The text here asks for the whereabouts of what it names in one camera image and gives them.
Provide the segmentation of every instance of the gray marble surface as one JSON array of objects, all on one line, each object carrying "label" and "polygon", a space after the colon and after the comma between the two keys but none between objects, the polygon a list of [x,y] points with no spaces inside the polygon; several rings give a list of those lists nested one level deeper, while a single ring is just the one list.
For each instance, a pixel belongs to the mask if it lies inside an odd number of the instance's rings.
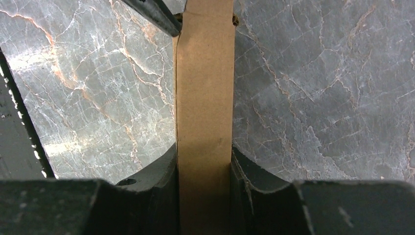
[{"label": "gray marble surface", "polygon": [[[415,183],[414,1],[234,10],[243,153],[285,180]],[[116,182],[174,142],[171,39],[117,0],[2,0],[0,47],[59,177]]]}]

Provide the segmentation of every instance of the cardboard strip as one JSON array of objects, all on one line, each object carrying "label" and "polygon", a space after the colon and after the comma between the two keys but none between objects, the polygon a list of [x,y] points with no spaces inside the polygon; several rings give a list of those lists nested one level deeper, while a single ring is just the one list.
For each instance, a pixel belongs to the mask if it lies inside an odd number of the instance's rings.
[{"label": "cardboard strip", "polygon": [[173,40],[183,235],[229,233],[232,0],[187,0]]}]

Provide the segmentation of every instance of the black metal clamp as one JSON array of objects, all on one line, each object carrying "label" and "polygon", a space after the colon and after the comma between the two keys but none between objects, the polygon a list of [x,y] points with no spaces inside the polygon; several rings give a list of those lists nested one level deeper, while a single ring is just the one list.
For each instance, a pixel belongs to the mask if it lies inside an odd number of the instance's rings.
[{"label": "black metal clamp", "polygon": [[174,17],[162,0],[122,0],[140,15],[157,26],[166,34],[176,37],[182,30],[182,24]]}]

